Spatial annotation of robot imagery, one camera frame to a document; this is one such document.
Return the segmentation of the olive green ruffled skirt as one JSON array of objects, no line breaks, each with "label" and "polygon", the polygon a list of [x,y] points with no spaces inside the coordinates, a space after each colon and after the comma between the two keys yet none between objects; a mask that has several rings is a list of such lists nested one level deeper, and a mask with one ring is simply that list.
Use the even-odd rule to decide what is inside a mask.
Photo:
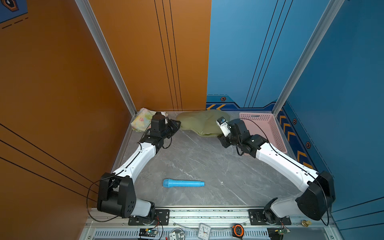
[{"label": "olive green ruffled skirt", "polygon": [[181,130],[193,131],[201,137],[217,137],[222,134],[217,120],[223,117],[227,121],[230,115],[221,110],[206,110],[183,112],[177,115],[177,121],[181,122]]}]

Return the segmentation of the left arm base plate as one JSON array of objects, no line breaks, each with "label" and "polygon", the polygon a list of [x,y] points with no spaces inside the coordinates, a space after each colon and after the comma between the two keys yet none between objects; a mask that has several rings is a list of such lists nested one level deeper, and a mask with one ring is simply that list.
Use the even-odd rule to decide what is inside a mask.
[{"label": "left arm base plate", "polygon": [[144,217],[130,217],[128,225],[129,226],[154,226],[159,222],[163,226],[168,226],[170,220],[170,210],[169,209],[155,209],[155,218],[153,221],[147,220]]}]

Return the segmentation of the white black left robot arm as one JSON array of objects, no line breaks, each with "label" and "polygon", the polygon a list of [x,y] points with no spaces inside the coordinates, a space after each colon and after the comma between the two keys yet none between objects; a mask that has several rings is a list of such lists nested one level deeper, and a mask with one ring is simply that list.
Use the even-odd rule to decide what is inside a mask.
[{"label": "white black left robot arm", "polygon": [[136,151],[113,173],[104,173],[91,184],[99,184],[97,210],[113,215],[112,219],[138,217],[144,222],[155,220],[155,203],[137,198],[135,181],[146,164],[164,147],[165,139],[172,139],[181,122],[156,115],[150,127],[138,141]]}]

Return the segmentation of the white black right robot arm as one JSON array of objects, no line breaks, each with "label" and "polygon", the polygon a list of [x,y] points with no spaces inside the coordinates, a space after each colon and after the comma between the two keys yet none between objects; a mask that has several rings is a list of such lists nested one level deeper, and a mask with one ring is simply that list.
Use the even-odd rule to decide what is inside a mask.
[{"label": "white black right robot arm", "polygon": [[272,145],[266,133],[251,135],[245,119],[228,122],[220,117],[217,125],[222,131],[218,138],[224,148],[235,146],[239,156],[247,154],[268,164],[300,191],[290,197],[270,200],[263,210],[265,222],[275,225],[284,217],[301,214],[315,221],[321,221],[323,216],[330,218],[329,210],[336,199],[330,173],[319,173],[282,153]]}]

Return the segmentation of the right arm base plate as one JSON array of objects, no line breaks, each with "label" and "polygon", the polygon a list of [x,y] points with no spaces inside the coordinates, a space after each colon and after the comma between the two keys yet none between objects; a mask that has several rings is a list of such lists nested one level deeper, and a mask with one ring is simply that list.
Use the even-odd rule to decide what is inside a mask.
[{"label": "right arm base plate", "polygon": [[249,209],[249,219],[253,226],[280,225],[289,226],[292,224],[290,217],[278,218],[271,211],[264,209]]}]

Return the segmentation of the pastel floral skirt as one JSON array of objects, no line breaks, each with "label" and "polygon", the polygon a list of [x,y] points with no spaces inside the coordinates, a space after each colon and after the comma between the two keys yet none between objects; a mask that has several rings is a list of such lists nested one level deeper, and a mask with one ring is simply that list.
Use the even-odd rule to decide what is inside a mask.
[{"label": "pastel floral skirt", "polygon": [[131,122],[131,127],[136,132],[145,132],[151,125],[153,116],[157,112],[141,108],[135,119]]}]

